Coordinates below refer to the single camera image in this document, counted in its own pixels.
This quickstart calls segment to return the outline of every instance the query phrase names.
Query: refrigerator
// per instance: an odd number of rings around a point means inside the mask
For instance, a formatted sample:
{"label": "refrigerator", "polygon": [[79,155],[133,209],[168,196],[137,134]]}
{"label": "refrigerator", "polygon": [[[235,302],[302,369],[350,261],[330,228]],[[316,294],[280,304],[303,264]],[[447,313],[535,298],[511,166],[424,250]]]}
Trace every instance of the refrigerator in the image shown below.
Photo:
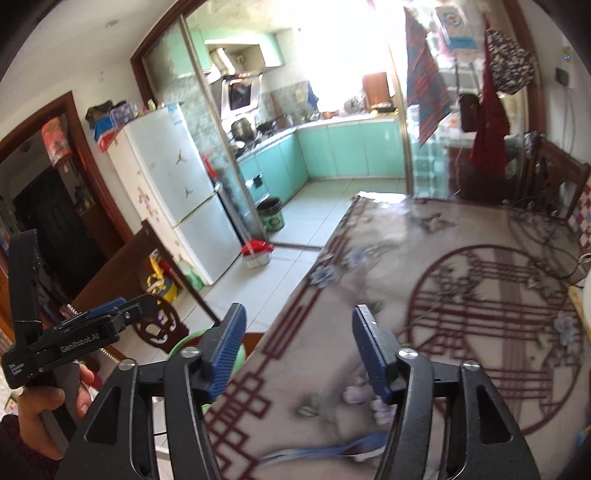
{"label": "refrigerator", "polygon": [[124,188],[175,260],[213,284],[241,243],[213,187],[178,104],[125,125],[108,148]]}

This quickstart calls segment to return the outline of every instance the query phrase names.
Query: wooden door frame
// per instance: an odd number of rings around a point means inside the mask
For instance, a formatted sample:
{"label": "wooden door frame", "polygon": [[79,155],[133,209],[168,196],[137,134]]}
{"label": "wooden door frame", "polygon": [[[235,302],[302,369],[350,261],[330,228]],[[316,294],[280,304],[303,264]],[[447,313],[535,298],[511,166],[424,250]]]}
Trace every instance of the wooden door frame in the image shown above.
{"label": "wooden door frame", "polygon": [[[104,208],[107,217],[113,223],[115,230],[124,244],[131,239],[134,234],[113,200],[113,197],[100,173],[99,167],[96,164],[95,158],[92,155],[82,123],[78,117],[74,96],[71,91],[39,109],[15,127],[6,137],[0,140],[0,163],[6,160],[7,156],[38,132],[48,120],[61,115],[66,116],[68,131],[73,143],[71,147],[77,154],[77,156],[73,157],[72,161],[84,178],[86,186],[90,190],[94,200]],[[8,257],[1,248],[0,275],[8,277]],[[11,319],[5,319],[0,316],[0,328],[6,335],[13,339],[14,334],[12,332],[11,323]]]}
{"label": "wooden door frame", "polygon": [[135,81],[138,84],[139,92],[144,103],[147,104],[149,100],[155,101],[154,91],[148,80],[148,73],[142,60],[144,55],[149,52],[152,46],[158,41],[158,39],[160,39],[162,34],[166,32],[181,15],[186,16],[191,14],[205,2],[206,0],[178,0],[172,7],[170,7],[162,18],[158,20],[131,56],[131,68],[134,71]]}
{"label": "wooden door frame", "polygon": [[[146,55],[152,46],[158,41],[167,29],[177,21],[180,15],[189,15],[206,0],[178,0],[163,17],[154,25],[152,30],[146,35],[137,50],[131,56],[131,67],[134,71],[135,81],[138,84],[139,92],[144,100],[148,103],[149,100],[154,99],[154,91],[148,79],[148,73],[144,66],[142,58]],[[525,17],[517,0],[502,0],[502,4],[509,16],[509,20],[513,25],[516,40],[528,51],[532,52],[534,57],[535,48],[530,29],[525,22]],[[530,130],[536,130],[540,133],[546,131],[546,105],[544,97],[544,85],[542,79],[538,74],[533,84],[527,87],[528,91],[528,117],[530,120]]]}

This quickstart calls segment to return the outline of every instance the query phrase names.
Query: red lantern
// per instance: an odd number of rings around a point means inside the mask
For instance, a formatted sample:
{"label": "red lantern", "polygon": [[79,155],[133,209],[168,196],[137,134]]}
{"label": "red lantern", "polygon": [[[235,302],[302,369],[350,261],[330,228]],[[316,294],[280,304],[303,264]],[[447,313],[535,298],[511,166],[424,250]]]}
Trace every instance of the red lantern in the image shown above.
{"label": "red lantern", "polygon": [[53,168],[58,168],[71,159],[72,149],[59,117],[52,118],[43,125],[41,136]]}

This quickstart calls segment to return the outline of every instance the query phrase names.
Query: door frame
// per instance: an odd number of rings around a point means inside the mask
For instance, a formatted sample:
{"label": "door frame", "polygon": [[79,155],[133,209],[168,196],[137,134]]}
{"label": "door frame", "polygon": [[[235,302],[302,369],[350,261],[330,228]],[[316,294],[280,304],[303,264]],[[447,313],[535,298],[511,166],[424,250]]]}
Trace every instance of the door frame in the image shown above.
{"label": "door frame", "polygon": [[[41,127],[52,118],[65,115],[68,122],[68,131],[71,134],[73,145],[77,156],[72,158],[78,171],[82,175],[86,186],[90,190],[94,200],[98,202],[105,210],[107,217],[112,222],[113,227],[121,237],[122,243],[126,243],[133,237],[133,232],[125,221],[121,211],[117,207],[107,185],[100,173],[96,160],[92,155],[90,146],[86,140],[86,135],[76,110],[74,95],[71,91],[56,98],[37,112],[29,116],[25,121],[15,127],[6,137],[0,140],[0,163],[6,160],[12,152],[20,147],[26,140],[32,137]],[[8,279],[8,257],[3,249],[0,248],[0,288],[3,287]],[[12,319],[4,318],[10,313],[10,305],[0,305],[0,328],[13,339]]]}

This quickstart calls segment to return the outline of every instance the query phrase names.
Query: blue gripper pad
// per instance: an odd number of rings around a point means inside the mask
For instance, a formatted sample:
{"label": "blue gripper pad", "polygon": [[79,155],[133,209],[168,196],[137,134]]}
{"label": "blue gripper pad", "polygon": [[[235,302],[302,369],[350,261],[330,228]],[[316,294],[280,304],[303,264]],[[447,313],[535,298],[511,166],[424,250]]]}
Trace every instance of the blue gripper pad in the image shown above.
{"label": "blue gripper pad", "polygon": [[226,389],[245,332],[246,309],[233,303],[220,326],[209,329],[201,338],[201,370],[210,402]]}
{"label": "blue gripper pad", "polygon": [[400,344],[392,332],[378,327],[366,305],[358,305],[353,311],[353,336],[374,393],[389,405],[392,399],[389,386],[396,378]]}

